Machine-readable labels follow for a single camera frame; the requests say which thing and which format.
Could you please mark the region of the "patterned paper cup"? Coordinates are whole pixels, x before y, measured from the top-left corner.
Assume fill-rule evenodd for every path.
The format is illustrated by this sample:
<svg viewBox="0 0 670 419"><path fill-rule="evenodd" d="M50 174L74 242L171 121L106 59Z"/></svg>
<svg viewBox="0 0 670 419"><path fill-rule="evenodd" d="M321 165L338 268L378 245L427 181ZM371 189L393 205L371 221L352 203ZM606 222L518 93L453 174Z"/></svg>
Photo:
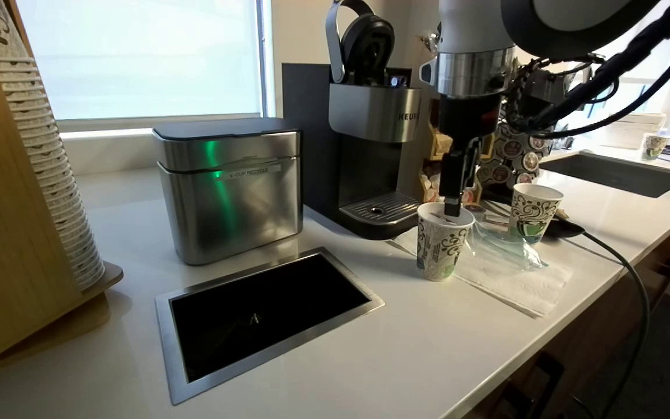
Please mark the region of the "patterned paper cup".
<svg viewBox="0 0 670 419"><path fill-rule="evenodd" d="M670 142L670 136L662 133L646 133L643 135L640 146L642 160L655 160L665 150Z"/></svg>
<svg viewBox="0 0 670 419"><path fill-rule="evenodd" d="M444 213L444 207L440 202L418 207L416 264L423 278L434 282L442 282L454 273L475 222L465 208L452 216Z"/></svg>
<svg viewBox="0 0 670 419"><path fill-rule="evenodd" d="M531 245L540 242L563 198L560 191L547 186L516 184L511 198L509 235Z"/></svg>

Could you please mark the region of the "wooden cup dispenser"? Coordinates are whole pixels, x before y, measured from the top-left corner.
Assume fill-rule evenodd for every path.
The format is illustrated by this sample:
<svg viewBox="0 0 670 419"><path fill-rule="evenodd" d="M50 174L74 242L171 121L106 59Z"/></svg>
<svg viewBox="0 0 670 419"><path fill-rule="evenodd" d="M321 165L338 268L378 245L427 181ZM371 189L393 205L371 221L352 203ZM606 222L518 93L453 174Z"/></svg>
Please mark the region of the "wooden cup dispenser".
<svg viewBox="0 0 670 419"><path fill-rule="evenodd" d="M3 2L32 55L16 0ZM99 281L77 288L0 85L0 368L104 325L106 290L123 277L104 265Z"/></svg>

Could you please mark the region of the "coffee pod carousel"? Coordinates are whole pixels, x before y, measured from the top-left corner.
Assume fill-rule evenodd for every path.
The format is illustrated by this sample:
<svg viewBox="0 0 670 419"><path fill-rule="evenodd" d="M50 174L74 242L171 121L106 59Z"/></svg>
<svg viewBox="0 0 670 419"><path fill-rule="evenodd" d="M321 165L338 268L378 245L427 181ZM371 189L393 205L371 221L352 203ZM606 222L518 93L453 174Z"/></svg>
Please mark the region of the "coffee pod carousel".
<svg viewBox="0 0 670 419"><path fill-rule="evenodd" d="M516 184L536 183L541 160L550 154L552 142L512 128L505 121L505 106L501 106L491 154L480 160L476 171L482 199L508 201Z"/></svg>

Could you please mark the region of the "wooden condiment organizer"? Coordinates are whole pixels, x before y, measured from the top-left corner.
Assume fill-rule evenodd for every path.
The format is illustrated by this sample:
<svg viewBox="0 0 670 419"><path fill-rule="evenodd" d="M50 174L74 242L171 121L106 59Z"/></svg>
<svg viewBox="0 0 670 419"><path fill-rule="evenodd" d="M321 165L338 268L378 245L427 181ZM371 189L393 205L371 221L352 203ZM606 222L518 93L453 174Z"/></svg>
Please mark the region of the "wooden condiment organizer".
<svg viewBox="0 0 670 419"><path fill-rule="evenodd" d="M428 124L432 143L430 156L423 160L419 181L423 190L423 202L443 202L444 197L439 193L441 162L444 154L450 151L452 138L438 131L433 125ZM473 185L468 186L463 194L463 204L478 204L482 196L482 187L477 180L473 178Z"/></svg>

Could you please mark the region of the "black and silver coffee machine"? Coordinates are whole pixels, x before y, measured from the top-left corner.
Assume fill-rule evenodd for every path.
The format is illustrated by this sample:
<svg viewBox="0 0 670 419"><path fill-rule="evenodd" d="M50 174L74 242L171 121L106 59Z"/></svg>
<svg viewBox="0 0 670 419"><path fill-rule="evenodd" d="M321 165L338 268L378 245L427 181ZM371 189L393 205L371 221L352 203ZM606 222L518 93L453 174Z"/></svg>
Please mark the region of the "black and silver coffee machine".
<svg viewBox="0 0 670 419"><path fill-rule="evenodd" d="M338 11L340 35L356 17ZM330 59L282 64L283 114L302 133L303 202L365 239L418 222L420 202L398 189L402 147L418 131L421 91L411 82L412 69L389 62L383 87L332 83Z"/></svg>

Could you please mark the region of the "coffee machine lid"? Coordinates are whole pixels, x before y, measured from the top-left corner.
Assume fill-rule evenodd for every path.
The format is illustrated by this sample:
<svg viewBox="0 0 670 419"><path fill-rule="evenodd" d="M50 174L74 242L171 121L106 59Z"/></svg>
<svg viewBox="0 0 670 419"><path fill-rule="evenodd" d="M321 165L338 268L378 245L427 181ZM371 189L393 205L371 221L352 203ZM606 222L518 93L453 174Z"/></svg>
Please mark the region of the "coffee machine lid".
<svg viewBox="0 0 670 419"><path fill-rule="evenodd" d="M343 35L338 32L338 11L357 14ZM333 0L325 19L325 37L332 83L355 86L386 85L387 64L394 48L394 27L374 14L364 0Z"/></svg>

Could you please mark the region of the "clear plastic bag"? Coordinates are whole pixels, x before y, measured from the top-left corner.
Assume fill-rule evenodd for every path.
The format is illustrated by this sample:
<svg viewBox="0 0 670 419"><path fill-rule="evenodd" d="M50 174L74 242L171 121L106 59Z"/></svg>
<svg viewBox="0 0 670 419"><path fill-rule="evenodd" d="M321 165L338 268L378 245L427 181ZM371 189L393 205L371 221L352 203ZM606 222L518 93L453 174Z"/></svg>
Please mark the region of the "clear plastic bag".
<svg viewBox="0 0 670 419"><path fill-rule="evenodd" d="M496 270L525 272L548 267L526 240L481 223L472 226L468 246L475 259Z"/></svg>

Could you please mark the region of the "sink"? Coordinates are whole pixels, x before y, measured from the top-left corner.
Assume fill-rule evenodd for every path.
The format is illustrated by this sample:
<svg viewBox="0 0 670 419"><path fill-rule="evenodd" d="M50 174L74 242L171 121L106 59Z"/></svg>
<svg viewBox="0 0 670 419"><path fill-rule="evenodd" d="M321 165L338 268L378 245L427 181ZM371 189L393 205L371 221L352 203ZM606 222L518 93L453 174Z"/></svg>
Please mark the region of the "sink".
<svg viewBox="0 0 670 419"><path fill-rule="evenodd" d="M540 169L649 198L670 191L670 169L583 151L544 161Z"/></svg>

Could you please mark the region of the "stack of white napkins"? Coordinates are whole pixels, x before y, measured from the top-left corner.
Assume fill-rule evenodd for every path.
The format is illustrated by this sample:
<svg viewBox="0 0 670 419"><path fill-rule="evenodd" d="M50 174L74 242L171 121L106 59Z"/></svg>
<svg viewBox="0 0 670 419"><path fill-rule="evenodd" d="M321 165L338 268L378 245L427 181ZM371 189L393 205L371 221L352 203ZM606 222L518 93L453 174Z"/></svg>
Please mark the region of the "stack of white napkins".
<svg viewBox="0 0 670 419"><path fill-rule="evenodd" d="M666 119L664 113L632 112L596 130L595 138L602 146L635 150L640 147L643 136L660 131Z"/></svg>

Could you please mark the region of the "white paper napkin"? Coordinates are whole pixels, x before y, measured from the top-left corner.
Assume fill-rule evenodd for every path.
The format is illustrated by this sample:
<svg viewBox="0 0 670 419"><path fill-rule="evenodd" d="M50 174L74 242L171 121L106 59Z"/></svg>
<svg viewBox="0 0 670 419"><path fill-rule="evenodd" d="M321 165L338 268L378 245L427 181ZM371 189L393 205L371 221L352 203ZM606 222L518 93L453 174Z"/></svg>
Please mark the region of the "white paper napkin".
<svg viewBox="0 0 670 419"><path fill-rule="evenodd" d="M569 268L546 262L547 268L536 271L496 270L473 257L469 237L470 233L448 280L467 283L532 318L545 317L556 307L572 277Z"/></svg>

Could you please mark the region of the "stainless steel recycle bin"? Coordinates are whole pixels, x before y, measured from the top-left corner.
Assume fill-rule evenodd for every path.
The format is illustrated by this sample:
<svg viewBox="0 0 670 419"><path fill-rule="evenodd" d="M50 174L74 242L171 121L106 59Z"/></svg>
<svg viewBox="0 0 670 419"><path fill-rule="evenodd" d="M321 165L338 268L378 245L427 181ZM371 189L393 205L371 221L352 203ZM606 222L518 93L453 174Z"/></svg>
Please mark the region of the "stainless steel recycle bin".
<svg viewBox="0 0 670 419"><path fill-rule="evenodd" d="M302 231L302 133L293 123L177 122L152 135L176 254L186 264L211 264Z"/></svg>

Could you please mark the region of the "steel countertop trash chute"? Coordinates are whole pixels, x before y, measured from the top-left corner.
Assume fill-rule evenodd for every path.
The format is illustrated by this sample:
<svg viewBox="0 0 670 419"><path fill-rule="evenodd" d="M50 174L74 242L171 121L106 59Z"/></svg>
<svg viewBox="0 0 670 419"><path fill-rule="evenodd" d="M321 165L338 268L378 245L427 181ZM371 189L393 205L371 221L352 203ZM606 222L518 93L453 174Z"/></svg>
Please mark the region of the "steel countertop trash chute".
<svg viewBox="0 0 670 419"><path fill-rule="evenodd" d="M170 402L197 397L383 305L325 247L159 295Z"/></svg>

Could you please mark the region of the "window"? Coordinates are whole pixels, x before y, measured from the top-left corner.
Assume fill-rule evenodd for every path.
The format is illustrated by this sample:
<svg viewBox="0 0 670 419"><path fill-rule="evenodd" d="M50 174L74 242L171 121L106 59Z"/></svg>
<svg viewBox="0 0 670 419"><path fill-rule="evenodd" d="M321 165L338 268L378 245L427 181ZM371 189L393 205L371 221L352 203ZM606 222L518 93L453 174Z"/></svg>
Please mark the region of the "window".
<svg viewBox="0 0 670 419"><path fill-rule="evenodd" d="M59 121L262 111L262 0L16 2Z"/></svg>

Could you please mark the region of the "stack of paper cups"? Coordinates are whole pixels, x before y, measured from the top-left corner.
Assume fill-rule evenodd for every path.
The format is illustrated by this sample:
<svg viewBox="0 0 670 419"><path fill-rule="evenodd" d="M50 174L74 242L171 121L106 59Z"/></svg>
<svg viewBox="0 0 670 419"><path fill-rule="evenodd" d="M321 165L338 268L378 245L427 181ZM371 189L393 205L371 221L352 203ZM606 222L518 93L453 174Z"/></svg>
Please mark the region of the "stack of paper cups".
<svg viewBox="0 0 670 419"><path fill-rule="evenodd" d="M80 291L105 272L35 59L0 0L0 85Z"/></svg>

